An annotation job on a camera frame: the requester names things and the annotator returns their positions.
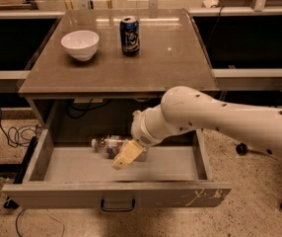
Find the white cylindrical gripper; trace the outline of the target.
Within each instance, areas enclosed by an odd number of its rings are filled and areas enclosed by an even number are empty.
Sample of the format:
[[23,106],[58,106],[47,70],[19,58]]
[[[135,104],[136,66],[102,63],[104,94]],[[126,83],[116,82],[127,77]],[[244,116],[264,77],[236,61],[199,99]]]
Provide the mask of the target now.
[[143,146],[160,144],[165,138],[172,136],[174,131],[175,127],[165,120],[160,105],[145,111],[135,111],[131,125],[133,139],[124,141],[112,167],[116,170],[124,169],[139,157],[144,150]]

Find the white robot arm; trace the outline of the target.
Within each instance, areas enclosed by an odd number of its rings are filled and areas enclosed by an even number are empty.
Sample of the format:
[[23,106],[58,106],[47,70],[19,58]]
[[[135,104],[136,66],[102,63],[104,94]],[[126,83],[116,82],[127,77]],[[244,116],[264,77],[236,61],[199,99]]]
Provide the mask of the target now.
[[112,167],[123,169],[164,139],[199,128],[218,131],[282,161],[282,109],[226,103],[177,86],[158,106],[133,113],[132,138],[123,143]]

